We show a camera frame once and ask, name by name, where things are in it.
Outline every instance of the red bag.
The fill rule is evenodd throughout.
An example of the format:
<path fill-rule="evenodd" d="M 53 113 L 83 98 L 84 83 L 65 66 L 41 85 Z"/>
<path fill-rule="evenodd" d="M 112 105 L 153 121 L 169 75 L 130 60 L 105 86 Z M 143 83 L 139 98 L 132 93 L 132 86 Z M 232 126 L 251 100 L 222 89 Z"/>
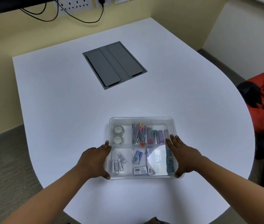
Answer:
<path fill-rule="evenodd" d="M 237 86 L 249 109 L 254 131 L 264 133 L 264 73 Z"/>

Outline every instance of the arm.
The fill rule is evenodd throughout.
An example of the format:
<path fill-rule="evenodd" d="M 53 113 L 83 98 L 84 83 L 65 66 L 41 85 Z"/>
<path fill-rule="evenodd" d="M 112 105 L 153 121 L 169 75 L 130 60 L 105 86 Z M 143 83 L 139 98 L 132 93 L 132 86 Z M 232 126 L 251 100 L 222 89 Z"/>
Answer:
<path fill-rule="evenodd" d="M 108 144 L 106 141 L 101 147 L 82 153 L 75 167 L 21 205 L 2 224 L 52 223 L 88 179 L 99 176 L 110 179 L 103 168 L 111 150 Z"/>
<path fill-rule="evenodd" d="M 264 223 L 263 187 L 217 165 L 197 149 L 185 145 L 178 136 L 171 135 L 171 141 L 166 139 L 179 163 L 175 177 L 198 172 L 248 224 Z"/>

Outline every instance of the black cable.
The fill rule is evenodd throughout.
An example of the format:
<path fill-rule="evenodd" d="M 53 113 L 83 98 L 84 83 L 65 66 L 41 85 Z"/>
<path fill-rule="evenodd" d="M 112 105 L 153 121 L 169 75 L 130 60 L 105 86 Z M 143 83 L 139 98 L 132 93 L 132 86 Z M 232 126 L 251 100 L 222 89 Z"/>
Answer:
<path fill-rule="evenodd" d="M 45 11 L 46 7 L 47 7 L 47 2 L 45 3 L 44 9 L 41 12 L 39 12 L 39 13 L 33 13 L 33 12 L 30 12 L 30 11 L 24 9 L 24 8 L 22 8 L 22 10 L 24 10 L 24 11 L 30 13 L 30 14 L 33 14 L 33 15 L 41 15 Z"/>
<path fill-rule="evenodd" d="M 55 16 L 52 20 L 42 20 L 42 19 L 39 19 L 39 18 L 37 18 L 37 17 L 35 17 L 35 16 L 32 16 L 31 14 L 27 13 L 26 11 L 24 11 L 24 10 L 22 10 L 22 9 L 20 9 L 20 10 L 21 10 L 22 12 L 24 12 L 25 14 L 27 14 L 27 15 L 29 15 L 29 16 L 31 16 L 31 17 L 37 19 L 37 20 L 40 20 L 40 21 L 43 21 L 43 22 L 51 22 L 51 21 L 55 20 L 55 19 L 57 18 L 57 16 L 58 16 L 58 11 L 59 11 L 59 3 L 58 3 L 58 0 L 56 1 L 56 3 L 57 3 L 57 13 L 56 13 L 56 16 Z"/>
<path fill-rule="evenodd" d="M 103 12 L 104 12 L 104 3 L 100 3 L 101 5 L 102 5 L 102 13 L 101 13 L 101 15 L 100 15 L 100 18 L 98 19 L 98 20 L 96 20 L 96 21 L 93 21 L 93 22 L 86 22 L 86 21 L 83 21 L 83 20 L 80 20 L 80 19 L 78 19 L 78 18 L 76 18 L 75 16 L 72 16 L 70 13 L 68 13 L 59 3 L 58 3 L 58 1 L 55 1 L 58 5 L 59 5 L 59 7 L 61 7 L 70 17 L 73 17 L 74 19 L 77 19 L 78 21 L 80 21 L 80 22 L 83 22 L 83 23 L 96 23 L 96 22 L 99 22 L 99 20 L 101 19 L 101 17 L 102 17 L 102 15 L 103 15 Z"/>

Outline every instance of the person's left hand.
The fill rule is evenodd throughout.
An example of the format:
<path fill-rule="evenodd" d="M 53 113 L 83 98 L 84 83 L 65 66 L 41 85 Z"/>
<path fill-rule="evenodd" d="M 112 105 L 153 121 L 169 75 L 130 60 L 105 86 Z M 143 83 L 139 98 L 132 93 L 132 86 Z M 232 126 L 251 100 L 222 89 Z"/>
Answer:
<path fill-rule="evenodd" d="M 111 145 L 106 141 L 99 148 L 89 148 L 84 151 L 76 165 L 77 168 L 85 172 L 88 178 L 104 177 L 110 179 L 110 175 L 104 170 L 104 162 L 110 153 Z"/>

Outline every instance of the power outlet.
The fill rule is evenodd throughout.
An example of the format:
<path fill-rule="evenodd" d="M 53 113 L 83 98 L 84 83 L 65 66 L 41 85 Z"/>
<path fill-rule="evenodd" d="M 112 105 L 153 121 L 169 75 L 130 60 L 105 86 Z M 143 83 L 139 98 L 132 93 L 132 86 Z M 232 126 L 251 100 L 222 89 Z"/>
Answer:
<path fill-rule="evenodd" d="M 97 8 L 102 8 L 102 5 L 99 3 L 99 0 L 95 0 L 96 2 L 96 7 Z M 104 6 L 105 5 L 110 5 L 111 4 L 111 0 L 105 0 Z"/>
<path fill-rule="evenodd" d="M 67 15 L 65 10 L 69 13 L 75 13 L 77 11 L 86 11 L 93 8 L 92 0 L 59 0 L 59 16 Z M 57 3 L 53 2 L 54 7 L 57 10 Z"/>
<path fill-rule="evenodd" d="M 119 4 L 119 3 L 123 3 L 123 2 L 127 2 L 128 0 L 114 0 L 115 4 Z"/>

